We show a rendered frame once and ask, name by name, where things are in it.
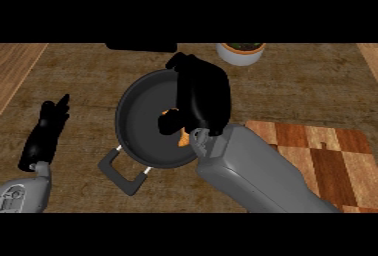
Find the orange croissant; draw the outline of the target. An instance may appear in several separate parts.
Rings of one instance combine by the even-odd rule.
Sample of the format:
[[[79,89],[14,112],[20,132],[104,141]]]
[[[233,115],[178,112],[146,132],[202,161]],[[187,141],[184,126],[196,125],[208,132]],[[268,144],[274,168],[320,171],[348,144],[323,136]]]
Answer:
[[[178,142],[177,142],[177,146],[178,146],[178,147],[184,147],[184,146],[187,146],[187,145],[188,145],[188,134],[186,133],[184,127],[183,127],[183,128],[180,129],[180,139],[178,139]]]

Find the checkered wooden cutting board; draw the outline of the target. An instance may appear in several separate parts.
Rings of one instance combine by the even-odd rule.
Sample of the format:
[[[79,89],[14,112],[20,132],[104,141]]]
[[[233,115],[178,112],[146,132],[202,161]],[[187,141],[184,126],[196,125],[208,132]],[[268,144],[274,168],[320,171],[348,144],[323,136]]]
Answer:
[[[358,130],[245,122],[299,169],[310,190],[346,213],[378,213],[378,166]]]

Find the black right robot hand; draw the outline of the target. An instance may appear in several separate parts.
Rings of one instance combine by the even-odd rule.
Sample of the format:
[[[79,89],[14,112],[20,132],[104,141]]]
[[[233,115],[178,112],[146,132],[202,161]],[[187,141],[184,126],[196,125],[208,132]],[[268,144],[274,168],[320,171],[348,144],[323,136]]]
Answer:
[[[175,106],[157,118],[162,135],[206,128],[219,136],[230,119],[230,85],[224,70],[193,54],[178,52],[165,64],[177,72]]]

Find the white plant pot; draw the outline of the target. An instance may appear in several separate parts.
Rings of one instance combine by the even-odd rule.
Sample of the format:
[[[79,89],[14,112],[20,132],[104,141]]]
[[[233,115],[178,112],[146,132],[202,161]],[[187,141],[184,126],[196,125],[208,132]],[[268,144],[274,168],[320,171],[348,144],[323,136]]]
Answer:
[[[261,44],[256,49],[243,51],[231,48],[225,43],[215,44],[218,57],[234,66],[249,66],[253,64],[259,60],[264,48],[265,44]]]

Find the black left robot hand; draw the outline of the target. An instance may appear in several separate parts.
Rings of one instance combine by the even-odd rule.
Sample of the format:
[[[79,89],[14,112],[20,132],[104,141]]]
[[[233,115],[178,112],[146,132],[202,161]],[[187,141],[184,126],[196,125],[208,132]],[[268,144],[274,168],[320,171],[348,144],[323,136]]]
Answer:
[[[44,101],[41,104],[38,122],[28,136],[17,164],[25,172],[32,172],[29,166],[39,161],[51,163],[57,139],[69,118],[67,102],[69,95],[64,95],[57,103]]]

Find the dark grey pot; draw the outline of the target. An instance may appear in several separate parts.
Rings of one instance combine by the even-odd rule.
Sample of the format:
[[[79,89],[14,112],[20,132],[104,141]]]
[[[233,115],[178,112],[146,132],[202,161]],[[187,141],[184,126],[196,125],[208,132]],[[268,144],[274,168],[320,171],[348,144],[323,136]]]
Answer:
[[[177,73],[163,69],[141,76],[129,85],[115,111],[118,146],[100,160],[97,167],[121,191],[132,196],[152,168],[177,168],[196,159],[190,146],[178,147],[180,132],[162,135],[157,117],[175,106]],[[119,151],[146,166],[132,181],[112,167]]]

